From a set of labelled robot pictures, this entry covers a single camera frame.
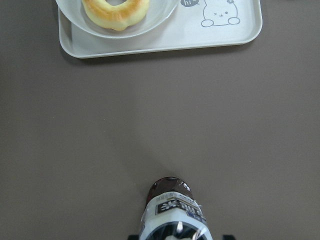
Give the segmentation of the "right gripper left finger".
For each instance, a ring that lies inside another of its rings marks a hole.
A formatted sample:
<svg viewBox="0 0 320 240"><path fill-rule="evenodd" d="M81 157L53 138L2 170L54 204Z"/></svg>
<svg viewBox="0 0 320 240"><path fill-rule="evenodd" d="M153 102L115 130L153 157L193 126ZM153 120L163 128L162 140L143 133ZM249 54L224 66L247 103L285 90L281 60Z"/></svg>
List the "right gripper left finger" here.
<svg viewBox="0 0 320 240"><path fill-rule="evenodd" d="M132 234L127 237L127 240L139 240L139 235Z"/></svg>

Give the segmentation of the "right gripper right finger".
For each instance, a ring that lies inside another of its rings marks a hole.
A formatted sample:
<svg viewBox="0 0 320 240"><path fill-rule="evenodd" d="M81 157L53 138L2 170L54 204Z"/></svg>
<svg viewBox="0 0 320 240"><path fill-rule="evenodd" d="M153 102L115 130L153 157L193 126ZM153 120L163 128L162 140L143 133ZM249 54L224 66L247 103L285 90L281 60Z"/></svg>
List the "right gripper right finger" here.
<svg viewBox="0 0 320 240"><path fill-rule="evenodd" d="M233 240L233 236L231 234L224 234L222 240Z"/></svg>

